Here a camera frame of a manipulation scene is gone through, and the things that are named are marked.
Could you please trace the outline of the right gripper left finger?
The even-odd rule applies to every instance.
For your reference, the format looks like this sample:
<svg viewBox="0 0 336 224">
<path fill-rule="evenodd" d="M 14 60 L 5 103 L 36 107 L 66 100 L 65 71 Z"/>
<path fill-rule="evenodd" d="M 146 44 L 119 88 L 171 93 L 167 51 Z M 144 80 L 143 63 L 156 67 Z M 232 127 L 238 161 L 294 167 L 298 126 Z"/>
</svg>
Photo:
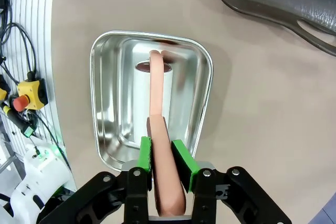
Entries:
<svg viewBox="0 0 336 224">
<path fill-rule="evenodd" d="M 135 165 L 118 176 L 99 172 L 39 224 L 101 224 L 124 207 L 123 224 L 148 224 L 148 192 L 151 190 L 152 141 L 141 139 Z"/>
</svg>

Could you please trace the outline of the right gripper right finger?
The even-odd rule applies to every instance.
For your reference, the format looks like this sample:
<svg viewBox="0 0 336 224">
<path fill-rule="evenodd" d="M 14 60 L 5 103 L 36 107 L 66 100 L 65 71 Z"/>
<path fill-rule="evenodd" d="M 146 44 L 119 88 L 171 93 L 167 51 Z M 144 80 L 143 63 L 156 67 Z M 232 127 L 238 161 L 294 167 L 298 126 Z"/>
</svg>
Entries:
<svg viewBox="0 0 336 224">
<path fill-rule="evenodd" d="M 215 224 L 217 201 L 224 203 L 240 224 L 291 224 L 291 220 L 240 166 L 222 173 L 202 167 L 181 140 L 172 141 L 180 181 L 194 195 L 192 224 Z"/>
</svg>

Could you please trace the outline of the pink lint roller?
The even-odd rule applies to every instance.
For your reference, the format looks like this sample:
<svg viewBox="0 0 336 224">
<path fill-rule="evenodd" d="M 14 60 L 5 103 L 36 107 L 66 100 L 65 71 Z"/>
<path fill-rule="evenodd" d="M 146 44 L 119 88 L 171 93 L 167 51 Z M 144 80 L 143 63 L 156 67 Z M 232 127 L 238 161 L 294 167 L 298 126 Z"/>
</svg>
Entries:
<svg viewBox="0 0 336 224">
<path fill-rule="evenodd" d="M 152 50 L 149 60 L 134 67 L 133 138 L 152 141 L 155 204 L 159 216 L 185 214 L 185 193 L 178 176 L 164 117 L 164 77 L 171 73 L 160 52 Z"/>
</svg>

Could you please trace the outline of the stainless steel rectangular tray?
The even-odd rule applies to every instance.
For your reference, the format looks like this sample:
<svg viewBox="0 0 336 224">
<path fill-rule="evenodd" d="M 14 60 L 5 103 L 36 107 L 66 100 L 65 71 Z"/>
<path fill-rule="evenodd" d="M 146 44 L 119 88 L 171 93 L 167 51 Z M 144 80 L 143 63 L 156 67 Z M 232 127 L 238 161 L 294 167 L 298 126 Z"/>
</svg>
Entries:
<svg viewBox="0 0 336 224">
<path fill-rule="evenodd" d="M 98 155 L 110 169 L 139 155 L 134 140 L 133 77 L 151 50 L 167 51 L 172 68 L 169 136 L 195 155 L 213 80 L 213 62 L 198 42 L 176 36 L 113 30 L 99 36 L 90 53 L 90 87 Z"/>
</svg>

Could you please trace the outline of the ribbed aluminium mounting rail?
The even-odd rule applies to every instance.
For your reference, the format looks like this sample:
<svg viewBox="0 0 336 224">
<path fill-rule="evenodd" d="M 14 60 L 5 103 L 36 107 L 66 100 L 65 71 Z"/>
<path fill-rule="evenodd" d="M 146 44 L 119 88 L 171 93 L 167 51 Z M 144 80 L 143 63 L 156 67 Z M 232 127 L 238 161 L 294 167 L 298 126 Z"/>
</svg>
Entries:
<svg viewBox="0 0 336 224">
<path fill-rule="evenodd" d="M 0 0 L 0 75 L 10 88 L 9 99 L 18 95 L 17 85 L 29 71 L 45 80 L 48 104 L 33 114 L 32 139 L 64 147 L 51 60 L 52 1 Z"/>
</svg>

